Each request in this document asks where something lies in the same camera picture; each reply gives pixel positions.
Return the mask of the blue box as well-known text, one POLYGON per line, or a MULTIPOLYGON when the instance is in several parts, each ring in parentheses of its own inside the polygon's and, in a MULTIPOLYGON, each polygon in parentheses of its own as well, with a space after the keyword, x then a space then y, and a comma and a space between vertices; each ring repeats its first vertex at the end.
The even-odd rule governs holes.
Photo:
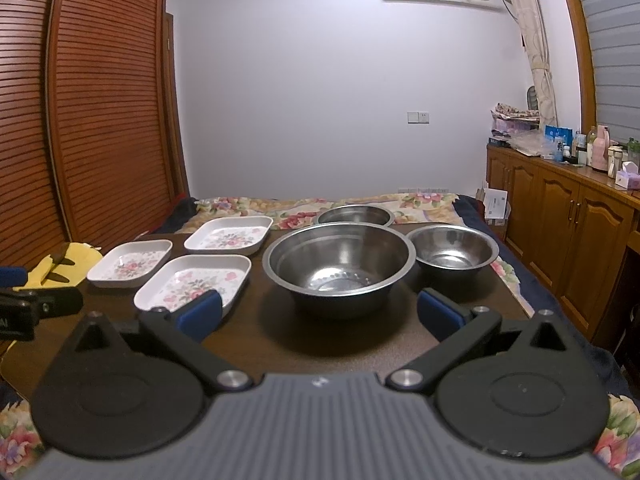
POLYGON ((572 145, 574 130, 572 128, 545 125, 544 136, 555 144, 558 144, 561 140, 564 145, 572 145))

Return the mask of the floral tray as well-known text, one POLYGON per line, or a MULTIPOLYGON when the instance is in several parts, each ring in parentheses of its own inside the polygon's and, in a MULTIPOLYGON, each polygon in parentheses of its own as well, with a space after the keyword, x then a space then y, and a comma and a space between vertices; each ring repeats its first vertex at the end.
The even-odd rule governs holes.
POLYGON ((140 287, 168 260, 173 247, 170 240, 121 244, 89 270, 87 280, 99 288, 140 287))
POLYGON ((228 217, 210 220, 183 243, 189 254, 254 255, 273 225, 267 216, 228 217))
POLYGON ((134 295, 140 311, 164 307, 175 312, 209 290, 222 300, 222 316, 232 310, 247 282, 252 262, 241 255, 190 255, 164 264, 134 295))

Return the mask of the medium steel bowl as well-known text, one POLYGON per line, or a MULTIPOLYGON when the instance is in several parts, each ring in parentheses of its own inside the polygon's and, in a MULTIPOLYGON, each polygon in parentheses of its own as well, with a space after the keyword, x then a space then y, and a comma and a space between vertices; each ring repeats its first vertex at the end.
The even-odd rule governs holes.
POLYGON ((474 278, 499 255, 499 246, 490 235, 468 226, 432 223, 411 231, 408 240, 420 268, 448 281, 474 278))

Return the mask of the window blind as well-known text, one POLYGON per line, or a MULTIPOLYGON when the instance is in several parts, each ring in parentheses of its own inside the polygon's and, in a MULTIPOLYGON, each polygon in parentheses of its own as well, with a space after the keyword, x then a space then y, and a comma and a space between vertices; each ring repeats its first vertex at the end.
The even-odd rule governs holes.
POLYGON ((612 139, 639 139, 640 0, 580 0, 596 88, 597 118, 612 139))

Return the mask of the wall switch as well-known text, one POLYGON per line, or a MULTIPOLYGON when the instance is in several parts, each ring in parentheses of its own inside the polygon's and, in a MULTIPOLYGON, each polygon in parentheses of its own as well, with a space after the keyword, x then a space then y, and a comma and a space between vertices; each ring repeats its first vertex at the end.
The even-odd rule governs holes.
POLYGON ((427 112, 408 112, 407 122, 410 125, 426 125, 430 122, 430 114, 428 114, 427 112))

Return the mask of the stack of folded cloths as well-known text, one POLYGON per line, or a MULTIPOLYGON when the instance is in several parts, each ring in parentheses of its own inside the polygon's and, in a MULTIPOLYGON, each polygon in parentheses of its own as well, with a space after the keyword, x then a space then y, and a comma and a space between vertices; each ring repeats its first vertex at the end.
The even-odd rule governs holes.
POLYGON ((540 126, 538 110, 520 110, 508 104, 497 103, 490 114, 491 131, 500 136, 512 136, 522 131, 537 130, 540 126))

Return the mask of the pink thermos jug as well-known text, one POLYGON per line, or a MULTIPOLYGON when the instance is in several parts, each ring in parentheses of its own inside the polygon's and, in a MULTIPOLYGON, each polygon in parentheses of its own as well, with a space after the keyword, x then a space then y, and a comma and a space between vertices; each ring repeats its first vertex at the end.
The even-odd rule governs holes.
POLYGON ((596 136, 592 142, 591 167, 594 170, 608 172, 608 148, 610 147, 610 142, 608 127, 598 125, 596 136))

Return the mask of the dark blue blanket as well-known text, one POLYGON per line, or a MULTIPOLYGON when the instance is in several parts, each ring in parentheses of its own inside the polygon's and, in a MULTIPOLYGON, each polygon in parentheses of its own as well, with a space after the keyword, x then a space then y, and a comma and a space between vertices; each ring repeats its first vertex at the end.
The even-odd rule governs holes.
POLYGON ((563 313, 558 300, 548 291, 535 275, 526 269, 523 263, 516 258, 506 245, 495 236, 484 222, 484 218, 478 212, 480 203, 473 197, 460 195, 452 204, 466 226, 482 231, 495 240, 499 246, 499 255, 491 269, 503 281, 512 295, 527 314, 533 314, 538 310, 551 310, 566 325, 567 330, 577 340, 582 353, 590 362, 593 369, 605 386, 608 393, 614 396, 629 396, 635 404, 639 404, 639 399, 629 389, 628 382, 623 376, 623 372, 614 360, 611 352, 596 347, 585 338, 585 336, 574 326, 563 313))

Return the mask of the beige curtain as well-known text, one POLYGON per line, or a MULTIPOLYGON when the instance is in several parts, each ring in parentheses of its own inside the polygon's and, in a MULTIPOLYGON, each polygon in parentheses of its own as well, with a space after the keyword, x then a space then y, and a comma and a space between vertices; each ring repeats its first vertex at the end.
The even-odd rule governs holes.
POLYGON ((538 100, 542 126, 556 126, 555 93, 549 63, 549 48, 538 0, 511 0, 524 42, 538 100))

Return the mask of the wooden louvered wardrobe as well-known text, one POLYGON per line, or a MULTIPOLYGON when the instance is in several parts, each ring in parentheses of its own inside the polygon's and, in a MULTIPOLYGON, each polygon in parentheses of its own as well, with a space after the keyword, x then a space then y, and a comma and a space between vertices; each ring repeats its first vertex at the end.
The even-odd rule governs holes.
POLYGON ((1 0, 1 261, 110 249, 186 195, 166 0, 1 0))

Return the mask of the yellow plush toy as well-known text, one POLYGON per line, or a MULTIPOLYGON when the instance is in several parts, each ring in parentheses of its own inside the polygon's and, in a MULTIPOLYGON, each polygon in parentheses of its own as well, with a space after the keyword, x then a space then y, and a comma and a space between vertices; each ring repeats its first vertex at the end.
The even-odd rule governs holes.
POLYGON ((45 256, 28 274, 21 289, 75 287, 103 258, 99 249, 85 243, 65 243, 45 256))

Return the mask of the large steel bowl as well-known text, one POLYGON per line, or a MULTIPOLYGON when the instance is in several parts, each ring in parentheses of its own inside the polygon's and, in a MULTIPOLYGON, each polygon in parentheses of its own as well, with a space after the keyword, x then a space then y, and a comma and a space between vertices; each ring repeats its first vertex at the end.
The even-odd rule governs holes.
POLYGON ((415 263, 416 248, 404 234, 354 222, 293 231, 262 256, 265 274, 296 304, 342 318, 382 308, 415 263))

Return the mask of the wooden sideboard cabinet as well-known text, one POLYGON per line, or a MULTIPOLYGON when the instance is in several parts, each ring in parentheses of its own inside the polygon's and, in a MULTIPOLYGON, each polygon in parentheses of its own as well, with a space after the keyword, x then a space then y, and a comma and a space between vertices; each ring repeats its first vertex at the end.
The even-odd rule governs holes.
POLYGON ((638 192, 588 167, 495 145, 487 149, 486 181, 508 194, 506 246, 588 340, 614 348, 632 310, 620 293, 639 247, 638 192))

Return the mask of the white paper box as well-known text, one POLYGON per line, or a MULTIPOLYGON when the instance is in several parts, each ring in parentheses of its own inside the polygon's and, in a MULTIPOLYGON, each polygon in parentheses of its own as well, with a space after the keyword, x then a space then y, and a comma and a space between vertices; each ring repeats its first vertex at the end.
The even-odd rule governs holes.
POLYGON ((485 188, 483 206, 487 221, 506 221, 510 212, 508 192, 500 188, 485 188))

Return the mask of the purple tissue box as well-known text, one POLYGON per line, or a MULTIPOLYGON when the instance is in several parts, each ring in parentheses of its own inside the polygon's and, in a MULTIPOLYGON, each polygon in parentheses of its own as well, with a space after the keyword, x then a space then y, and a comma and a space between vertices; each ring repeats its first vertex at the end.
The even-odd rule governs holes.
POLYGON ((639 191, 639 167, 631 160, 623 162, 620 169, 616 171, 615 185, 627 191, 639 191))

